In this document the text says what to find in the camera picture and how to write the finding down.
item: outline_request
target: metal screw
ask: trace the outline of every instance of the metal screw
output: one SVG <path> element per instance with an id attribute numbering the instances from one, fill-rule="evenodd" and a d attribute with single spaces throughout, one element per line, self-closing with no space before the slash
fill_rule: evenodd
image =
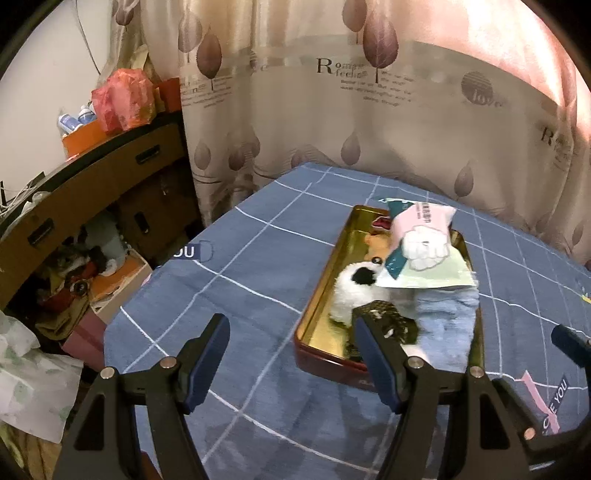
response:
<path id="1" fill-rule="evenodd" d="M 423 359 L 417 356 L 409 357 L 407 363 L 410 368 L 421 368 L 423 365 L 425 365 Z"/>
<path id="2" fill-rule="evenodd" d="M 523 438 L 526 440 L 531 440 L 533 437 L 535 437 L 535 428 L 530 427 L 525 432 L 523 432 Z"/>
<path id="3" fill-rule="evenodd" d="M 173 356 L 165 356 L 161 361 L 160 361 L 160 366 L 162 368 L 172 368 L 177 364 L 177 359 Z"/>
<path id="4" fill-rule="evenodd" d="M 482 378 L 484 377 L 484 370 L 477 365 L 470 367 L 470 375 L 474 378 Z"/>
<path id="5" fill-rule="evenodd" d="M 113 378 L 114 375 L 115 375 L 115 369 L 113 367 L 106 367 L 100 371 L 100 377 L 104 378 L 105 380 Z"/>

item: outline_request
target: black plush ear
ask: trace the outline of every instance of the black plush ear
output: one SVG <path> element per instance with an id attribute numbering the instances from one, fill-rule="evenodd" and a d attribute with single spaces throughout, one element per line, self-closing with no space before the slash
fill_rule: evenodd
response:
<path id="1" fill-rule="evenodd" d="M 358 268 L 351 276 L 358 285 L 373 285 L 375 283 L 375 272 L 367 267 Z"/>

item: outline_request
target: red plastic bag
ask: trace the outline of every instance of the red plastic bag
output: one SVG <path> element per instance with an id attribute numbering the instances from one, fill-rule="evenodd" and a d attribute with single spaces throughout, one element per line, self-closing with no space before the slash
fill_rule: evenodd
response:
<path id="1" fill-rule="evenodd" d="M 92 91 L 92 105 L 108 134 L 149 124 L 156 116 L 154 85 L 143 70 L 119 69 Z"/>

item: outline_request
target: checkered tablecloth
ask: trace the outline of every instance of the checkered tablecloth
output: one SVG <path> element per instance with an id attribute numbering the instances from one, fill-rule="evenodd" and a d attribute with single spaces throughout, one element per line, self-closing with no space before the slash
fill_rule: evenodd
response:
<path id="1" fill-rule="evenodd" d="M 589 272 L 537 239 L 445 197 L 395 180 L 306 164 L 232 209 L 196 240 L 213 245 L 205 263 L 173 259 L 121 309 L 105 336 L 106 362 L 147 369 L 225 314 L 231 339 L 205 403 L 187 423 L 212 480 L 368 480 L 383 461 L 397 417 L 376 394 L 300 371 L 292 337 L 340 231 L 357 204 L 400 197 L 458 208 L 453 226 L 468 242 L 480 289 L 486 370 L 512 382 L 536 413 L 522 380 L 544 402 L 565 375 L 562 430 L 588 411 L 584 375 L 550 341 L 557 323 L 591 332 Z M 437 474 L 446 411 L 426 477 Z M 144 407 L 142 448 L 154 459 Z"/>

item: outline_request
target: panda plush toy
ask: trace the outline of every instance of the panda plush toy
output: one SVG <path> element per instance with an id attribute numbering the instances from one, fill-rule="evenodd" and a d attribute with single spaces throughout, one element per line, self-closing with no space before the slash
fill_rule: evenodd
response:
<path id="1" fill-rule="evenodd" d="M 374 300 L 392 301 L 392 289 L 377 287 L 375 279 L 383 268 L 382 259 L 374 257 L 371 261 L 347 265 L 335 282 L 330 317 L 347 328 L 352 324 L 352 310 Z M 402 345 L 408 356 L 419 356 L 426 362 L 425 352 L 416 345 Z"/>

